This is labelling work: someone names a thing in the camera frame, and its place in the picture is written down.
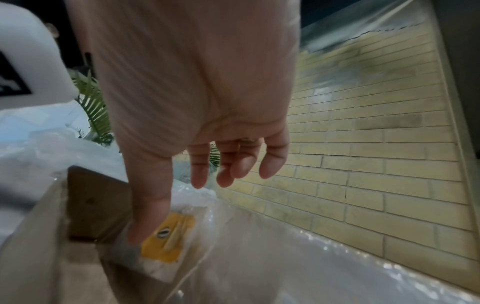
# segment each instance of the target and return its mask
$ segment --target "sealed packet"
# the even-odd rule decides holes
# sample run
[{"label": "sealed packet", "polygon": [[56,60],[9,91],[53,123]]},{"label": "sealed packet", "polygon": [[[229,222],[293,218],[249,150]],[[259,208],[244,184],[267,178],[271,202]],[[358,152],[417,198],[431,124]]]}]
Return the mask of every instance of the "sealed packet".
[{"label": "sealed packet", "polygon": [[191,206],[170,212],[152,235],[138,246],[127,242],[128,225],[113,243],[107,259],[160,281],[172,282],[205,213],[205,207]]}]

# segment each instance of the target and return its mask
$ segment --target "finger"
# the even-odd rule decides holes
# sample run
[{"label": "finger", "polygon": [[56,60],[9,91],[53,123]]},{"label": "finger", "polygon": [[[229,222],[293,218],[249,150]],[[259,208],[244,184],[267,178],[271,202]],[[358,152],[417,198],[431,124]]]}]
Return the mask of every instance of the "finger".
[{"label": "finger", "polygon": [[230,168],[233,178],[244,178],[253,168],[260,153],[262,139],[240,140],[240,149]]},{"label": "finger", "polygon": [[210,144],[189,145],[186,148],[190,156],[190,182],[200,189],[207,183],[209,177]]},{"label": "finger", "polygon": [[284,128],[272,136],[265,137],[266,154],[261,161],[258,174],[261,178],[274,176],[285,164],[289,155],[289,130]]},{"label": "finger", "polygon": [[234,183],[230,168],[239,152],[240,144],[238,140],[216,141],[215,144],[220,151],[220,169],[216,175],[216,182],[220,187],[226,188]]},{"label": "finger", "polygon": [[173,183],[172,158],[123,152],[132,193],[131,244],[140,244],[167,218]]}]

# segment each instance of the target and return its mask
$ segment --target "black label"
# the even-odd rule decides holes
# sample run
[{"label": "black label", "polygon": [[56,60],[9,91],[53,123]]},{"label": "black label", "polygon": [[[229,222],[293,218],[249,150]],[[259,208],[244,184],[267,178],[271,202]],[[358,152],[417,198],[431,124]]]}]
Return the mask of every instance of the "black label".
[{"label": "black label", "polygon": [[0,52],[0,97],[31,93],[5,55]]}]

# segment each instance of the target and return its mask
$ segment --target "yellow brick wall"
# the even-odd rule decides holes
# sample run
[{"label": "yellow brick wall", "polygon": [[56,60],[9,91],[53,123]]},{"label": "yellow brick wall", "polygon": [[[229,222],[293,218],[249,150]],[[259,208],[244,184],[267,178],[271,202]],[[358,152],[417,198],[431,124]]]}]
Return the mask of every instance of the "yellow brick wall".
[{"label": "yellow brick wall", "polygon": [[257,163],[218,195],[480,291],[475,225],[430,28],[303,53],[296,71],[285,167],[263,180]]}]

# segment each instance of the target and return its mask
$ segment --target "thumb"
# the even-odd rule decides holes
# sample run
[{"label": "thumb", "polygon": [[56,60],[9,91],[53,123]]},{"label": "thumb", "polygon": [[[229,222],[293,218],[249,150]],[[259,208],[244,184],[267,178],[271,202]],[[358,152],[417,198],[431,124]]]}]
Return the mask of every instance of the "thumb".
[{"label": "thumb", "polygon": [[140,244],[168,216],[173,183],[172,158],[125,151],[123,160],[132,191],[133,223],[128,241]]}]

